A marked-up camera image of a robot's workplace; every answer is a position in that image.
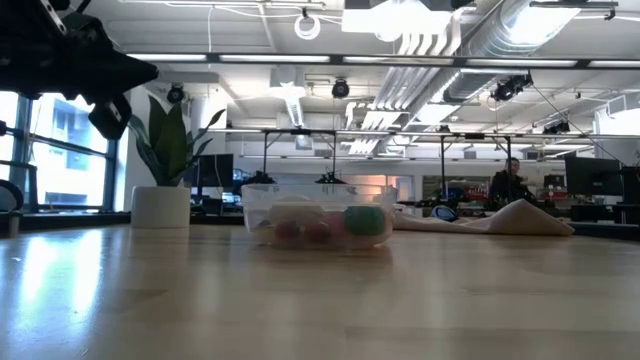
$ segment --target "ceiling light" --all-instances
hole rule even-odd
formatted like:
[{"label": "ceiling light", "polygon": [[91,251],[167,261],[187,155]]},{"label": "ceiling light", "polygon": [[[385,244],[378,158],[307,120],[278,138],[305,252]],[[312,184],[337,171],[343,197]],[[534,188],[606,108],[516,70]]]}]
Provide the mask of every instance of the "ceiling light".
[{"label": "ceiling light", "polygon": [[529,71],[527,69],[460,69],[463,74],[494,74],[494,75],[527,75]]},{"label": "ceiling light", "polygon": [[420,1],[385,1],[370,9],[342,12],[342,31],[376,34],[383,41],[397,40],[403,33],[441,34],[452,12],[431,11]]},{"label": "ceiling light", "polygon": [[260,129],[209,129],[209,132],[220,132],[220,133],[256,133],[259,134],[262,132]]},{"label": "ceiling light", "polygon": [[594,60],[590,68],[640,68],[640,60]]},{"label": "ceiling light", "polygon": [[427,104],[418,111],[417,118],[422,125],[436,125],[460,108],[459,105]]},{"label": "ceiling light", "polygon": [[573,67],[578,62],[576,60],[552,60],[552,59],[469,59],[466,65],[469,66],[495,66],[495,67]]},{"label": "ceiling light", "polygon": [[[119,0],[124,4],[164,4],[170,6],[207,6],[210,7],[212,5],[219,6],[258,6],[263,5],[266,7],[299,7],[300,2],[298,1],[219,1],[219,0]],[[304,3],[305,7],[308,8],[319,8],[324,9],[325,3],[323,2],[315,2],[308,1]]]},{"label": "ceiling light", "polygon": [[338,130],[338,135],[391,135],[389,131],[358,131],[358,130]]},{"label": "ceiling light", "polygon": [[347,64],[407,65],[407,66],[448,66],[453,59],[420,56],[345,56]]},{"label": "ceiling light", "polygon": [[220,55],[220,61],[228,63],[328,63],[327,55]]},{"label": "ceiling light", "polygon": [[162,61],[206,61],[204,54],[127,54],[127,56],[142,61],[162,62]]}]

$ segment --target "red ball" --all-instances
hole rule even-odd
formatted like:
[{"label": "red ball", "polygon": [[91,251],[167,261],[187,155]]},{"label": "red ball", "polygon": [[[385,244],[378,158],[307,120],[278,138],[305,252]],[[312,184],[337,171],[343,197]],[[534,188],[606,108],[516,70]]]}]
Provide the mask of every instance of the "red ball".
[{"label": "red ball", "polygon": [[278,239],[291,240],[300,236],[300,227],[295,221],[287,221],[276,225],[275,234]]},{"label": "red ball", "polygon": [[327,244],[331,241],[331,229],[324,223],[306,225],[304,236],[312,244]]}]

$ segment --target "desk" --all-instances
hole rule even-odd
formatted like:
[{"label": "desk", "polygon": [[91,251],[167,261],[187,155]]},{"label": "desk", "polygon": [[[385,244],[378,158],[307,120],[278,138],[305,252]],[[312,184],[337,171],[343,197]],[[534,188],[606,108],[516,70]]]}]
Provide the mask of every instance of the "desk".
[{"label": "desk", "polygon": [[612,205],[613,213],[618,224],[640,225],[640,205],[618,204]]},{"label": "desk", "polygon": [[0,240],[3,359],[638,359],[640,247],[396,232],[256,247],[240,226]]}]

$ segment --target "green leaf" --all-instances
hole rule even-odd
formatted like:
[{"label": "green leaf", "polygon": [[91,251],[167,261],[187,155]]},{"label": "green leaf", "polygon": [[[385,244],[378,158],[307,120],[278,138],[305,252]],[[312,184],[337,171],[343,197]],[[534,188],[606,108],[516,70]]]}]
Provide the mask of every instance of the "green leaf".
[{"label": "green leaf", "polygon": [[160,102],[153,96],[149,95],[149,144],[155,149],[162,134],[162,127],[167,117],[167,113],[160,105]]},{"label": "green leaf", "polygon": [[142,123],[142,120],[140,120],[139,117],[135,115],[131,115],[131,117],[129,118],[129,127],[131,128],[133,133],[136,135],[136,139],[142,140],[147,145],[150,144],[149,137],[147,136],[147,133],[144,129],[144,124]]},{"label": "green leaf", "polygon": [[156,180],[156,184],[159,186],[165,185],[166,177],[164,171],[151,147],[141,140],[136,140],[136,149],[138,150],[140,159],[147,165],[151,175]]},{"label": "green leaf", "polygon": [[180,180],[182,180],[182,178],[184,178],[184,174],[188,171],[191,170],[191,166],[188,166],[187,168],[185,168],[184,170],[182,170],[181,172],[179,172],[176,176],[174,176],[169,182],[171,183],[172,186],[178,186],[178,184],[180,184]]},{"label": "green leaf", "polygon": [[222,109],[222,110],[218,111],[217,113],[215,113],[215,115],[213,115],[213,117],[211,117],[211,121],[209,121],[209,124],[207,125],[207,127],[206,127],[206,128],[204,128],[204,129],[200,129],[200,130],[198,130],[198,135],[196,135],[196,137],[195,137],[195,138],[193,138],[193,143],[194,143],[194,144],[196,143],[196,141],[200,140],[200,138],[201,138],[201,137],[203,137],[203,136],[204,136],[204,134],[206,134],[206,133],[207,133],[207,130],[209,130],[209,128],[210,128],[213,124],[217,123],[217,122],[220,120],[220,117],[222,116],[222,114],[223,114],[225,111],[227,111],[227,110],[226,110],[226,109]]},{"label": "green leaf", "polygon": [[202,142],[202,144],[200,144],[200,146],[198,146],[198,150],[196,151],[194,157],[198,157],[200,156],[200,154],[202,154],[202,152],[204,151],[204,149],[207,147],[207,145],[209,145],[209,143],[212,141],[213,139],[209,139],[209,140],[205,140]]},{"label": "green leaf", "polygon": [[162,131],[154,152],[167,179],[173,179],[187,165],[187,134],[180,104],[174,105],[162,123]]}]

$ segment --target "potted plant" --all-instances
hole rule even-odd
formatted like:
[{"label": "potted plant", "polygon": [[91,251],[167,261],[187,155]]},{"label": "potted plant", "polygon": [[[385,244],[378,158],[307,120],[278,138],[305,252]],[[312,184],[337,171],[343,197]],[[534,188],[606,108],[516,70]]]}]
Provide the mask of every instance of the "potted plant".
[{"label": "potted plant", "polygon": [[225,110],[213,115],[207,127],[193,136],[185,129],[180,104],[167,113],[154,97],[149,96],[149,102],[149,131],[135,115],[131,115],[129,128],[136,136],[138,155],[151,171],[156,186],[134,187],[131,226],[185,228],[189,226],[191,189],[178,185],[213,139],[202,142],[194,152],[196,142],[220,120]]}]

